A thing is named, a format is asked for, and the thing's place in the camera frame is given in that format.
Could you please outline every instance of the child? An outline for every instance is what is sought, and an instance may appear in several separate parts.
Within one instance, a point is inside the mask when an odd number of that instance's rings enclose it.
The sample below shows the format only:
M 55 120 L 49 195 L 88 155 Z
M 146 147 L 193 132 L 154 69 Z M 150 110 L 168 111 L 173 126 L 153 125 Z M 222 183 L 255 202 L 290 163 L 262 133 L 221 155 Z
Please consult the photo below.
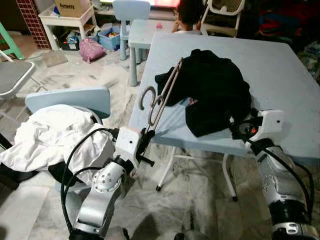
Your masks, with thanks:
M 203 0 L 180 0 L 176 10 L 177 19 L 172 32 L 177 34 L 200 35 L 201 16 L 205 10 Z

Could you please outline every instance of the gray chair seat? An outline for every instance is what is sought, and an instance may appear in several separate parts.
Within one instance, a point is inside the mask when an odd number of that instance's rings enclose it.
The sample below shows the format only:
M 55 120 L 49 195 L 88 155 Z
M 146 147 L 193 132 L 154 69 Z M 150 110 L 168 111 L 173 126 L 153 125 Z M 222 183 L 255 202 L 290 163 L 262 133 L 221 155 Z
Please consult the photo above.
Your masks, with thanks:
M 33 67 L 31 62 L 15 61 L 0 63 L 0 94 L 14 88 L 25 73 Z

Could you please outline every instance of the pink bag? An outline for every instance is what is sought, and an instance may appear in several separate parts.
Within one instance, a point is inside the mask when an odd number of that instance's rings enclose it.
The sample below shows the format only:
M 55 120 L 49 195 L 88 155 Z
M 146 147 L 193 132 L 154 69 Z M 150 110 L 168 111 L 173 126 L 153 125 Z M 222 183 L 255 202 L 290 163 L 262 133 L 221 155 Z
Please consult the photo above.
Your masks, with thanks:
M 91 38 L 86 38 L 80 42 L 80 51 L 82 59 L 88 64 L 106 54 L 106 49 Z

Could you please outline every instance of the blue storage bin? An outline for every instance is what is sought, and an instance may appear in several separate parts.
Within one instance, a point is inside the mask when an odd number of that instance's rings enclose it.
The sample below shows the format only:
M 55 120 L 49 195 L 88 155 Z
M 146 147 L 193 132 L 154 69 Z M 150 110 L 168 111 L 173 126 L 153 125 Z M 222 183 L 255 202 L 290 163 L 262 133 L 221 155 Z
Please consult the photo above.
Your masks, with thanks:
M 109 33 L 119 33 L 114 37 L 106 37 Z M 109 29 L 100 31 L 99 35 L 99 43 L 108 50 L 114 50 L 120 46 L 120 27 L 113 26 Z

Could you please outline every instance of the white cloth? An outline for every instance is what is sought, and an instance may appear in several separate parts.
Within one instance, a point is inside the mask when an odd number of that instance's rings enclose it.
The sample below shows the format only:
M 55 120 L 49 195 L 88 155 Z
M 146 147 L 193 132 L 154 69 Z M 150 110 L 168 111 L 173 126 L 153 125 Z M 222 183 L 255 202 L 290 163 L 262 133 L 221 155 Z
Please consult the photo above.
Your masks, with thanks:
M 17 129 L 14 145 L 0 154 L 0 162 L 21 172 L 42 170 L 68 157 L 88 133 L 104 128 L 93 123 L 91 114 L 68 105 L 44 107 L 23 122 Z M 108 133 L 98 131 L 89 137 L 74 153 L 69 169 L 75 173 L 83 168 L 101 167 L 113 154 Z M 91 184 L 92 171 L 85 171 L 78 178 Z
M 201 35 L 201 32 L 198 31 L 198 30 L 191 30 L 191 31 L 179 30 L 179 31 L 175 31 L 174 34 L 193 34 L 193 35 Z

